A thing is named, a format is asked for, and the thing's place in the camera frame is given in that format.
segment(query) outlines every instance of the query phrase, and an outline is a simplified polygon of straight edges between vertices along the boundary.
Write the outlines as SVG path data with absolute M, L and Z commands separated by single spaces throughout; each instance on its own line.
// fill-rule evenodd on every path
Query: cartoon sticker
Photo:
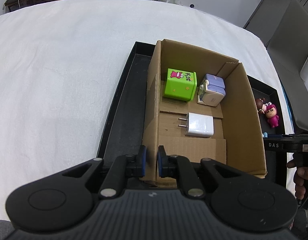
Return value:
M 183 78 L 184 75 L 182 74 L 182 72 L 175 72 L 175 71 L 172 71 L 172 73 L 171 73 L 171 78 L 172 78 L 172 77 Z

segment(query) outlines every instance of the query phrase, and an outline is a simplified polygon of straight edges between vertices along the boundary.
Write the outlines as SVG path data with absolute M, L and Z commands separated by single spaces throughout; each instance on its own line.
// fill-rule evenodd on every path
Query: human hand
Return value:
M 286 164 L 286 167 L 294 168 L 296 166 L 292 160 Z M 304 194 L 305 194 L 304 180 L 305 179 L 308 180 L 308 167 L 298 168 L 294 174 L 293 181 L 295 183 L 295 196 L 299 200 L 302 200 L 304 198 Z

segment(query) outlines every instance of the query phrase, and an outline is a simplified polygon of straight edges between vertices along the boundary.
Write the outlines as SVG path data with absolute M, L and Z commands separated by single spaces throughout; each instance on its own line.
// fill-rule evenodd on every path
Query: doll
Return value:
M 279 126 L 279 116 L 277 115 L 277 110 L 275 105 L 273 104 L 267 105 L 265 115 L 267 117 L 267 122 L 270 124 L 272 128 Z
M 259 114 L 264 114 L 267 106 L 264 104 L 265 98 L 258 98 L 255 100 L 256 108 Z

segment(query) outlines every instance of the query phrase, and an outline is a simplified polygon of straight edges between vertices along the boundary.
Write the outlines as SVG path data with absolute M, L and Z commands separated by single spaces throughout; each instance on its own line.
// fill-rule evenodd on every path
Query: white cloth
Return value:
M 280 81 L 259 38 L 195 9 L 149 0 L 60 0 L 0 16 L 0 219 L 16 187 L 95 157 L 135 43 L 171 39 L 239 59 Z

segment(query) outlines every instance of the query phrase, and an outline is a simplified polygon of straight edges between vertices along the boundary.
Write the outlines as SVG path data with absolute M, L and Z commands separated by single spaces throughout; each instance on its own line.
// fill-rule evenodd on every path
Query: pink doll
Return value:
M 267 122 L 270 124 L 272 128 L 279 126 L 279 116 L 276 114 L 277 110 L 275 105 L 273 104 L 267 105 L 265 115 L 268 118 Z

